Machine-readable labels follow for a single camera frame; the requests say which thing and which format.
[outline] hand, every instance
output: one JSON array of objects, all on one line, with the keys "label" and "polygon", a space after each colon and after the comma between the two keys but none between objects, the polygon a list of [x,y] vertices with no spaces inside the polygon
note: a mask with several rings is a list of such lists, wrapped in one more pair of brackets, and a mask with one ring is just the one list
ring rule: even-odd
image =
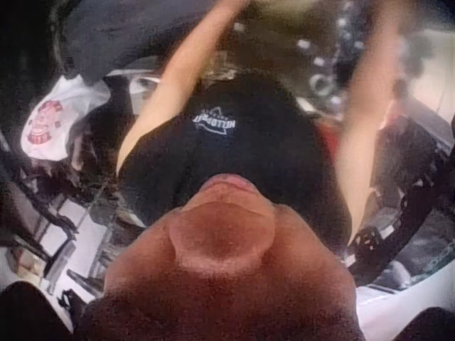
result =
[{"label": "hand", "polygon": [[376,0],[375,11],[379,20],[392,21],[401,31],[408,31],[416,24],[415,0]]},{"label": "hand", "polygon": [[218,3],[222,6],[242,11],[251,4],[251,0],[220,0]]}]

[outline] black clothing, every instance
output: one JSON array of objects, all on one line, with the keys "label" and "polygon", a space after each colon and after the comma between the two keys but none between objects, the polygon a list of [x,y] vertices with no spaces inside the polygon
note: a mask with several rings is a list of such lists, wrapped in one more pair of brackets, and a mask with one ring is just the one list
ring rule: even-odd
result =
[{"label": "black clothing", "polygon": [[220,173],[250,180],[296,210],[330,250],[345,250],[350,216],[328,151],[275,81],[241,75],[196,95],[182,115],[139,140],[120,170],[120,190],[152,224]]},{"label": "black clothing", "polygon": [[166,55],[215,0],[81,0],[63,24],[63,59],[89,84],[148,55]]}]

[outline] red object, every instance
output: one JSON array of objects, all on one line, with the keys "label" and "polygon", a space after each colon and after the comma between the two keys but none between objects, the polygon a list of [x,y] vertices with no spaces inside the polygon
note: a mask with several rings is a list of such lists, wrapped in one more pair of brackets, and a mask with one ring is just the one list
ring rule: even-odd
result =
[{"label": "red object", "polygon": [[334,161],[338,149],[339,129],[328,124],[317,124],[316,128],[327,146],[332,161]]}]

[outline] embroidered logo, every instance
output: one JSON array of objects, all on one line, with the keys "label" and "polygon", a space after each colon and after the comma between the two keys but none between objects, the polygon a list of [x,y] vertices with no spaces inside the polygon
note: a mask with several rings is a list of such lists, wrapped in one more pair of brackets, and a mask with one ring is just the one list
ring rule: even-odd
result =
[{"label": "embroidered logo", "polygon": [[27,136],[31,144],[45,144],[52,139],[51,131],[60,128],[60,113],[63,111],[59,101],[47,101],[38,109],[37,115],[28,121],[31,131]]},{"label": "embroidered logo", "polygon": [[234,130],[236,124],[234,119],[228,119],[223,115],[220,107],[213,108],[210,111],[203,110],[194,118],[193,122],[198,128],[219,135],[227,135],[228,131]]}]

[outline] plastic bag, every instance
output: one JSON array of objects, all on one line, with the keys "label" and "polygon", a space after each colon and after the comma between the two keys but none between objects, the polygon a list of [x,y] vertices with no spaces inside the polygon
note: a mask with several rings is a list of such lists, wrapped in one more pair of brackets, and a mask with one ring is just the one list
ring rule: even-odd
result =
[{"label": "plastic bag", "polygon": [[67,158],[71,127],[109,98],[109,88],[103,81],[89,87],[81,76],[72,80],[62,76],[28,118],[21,136],[23,151],[40,160]]}]

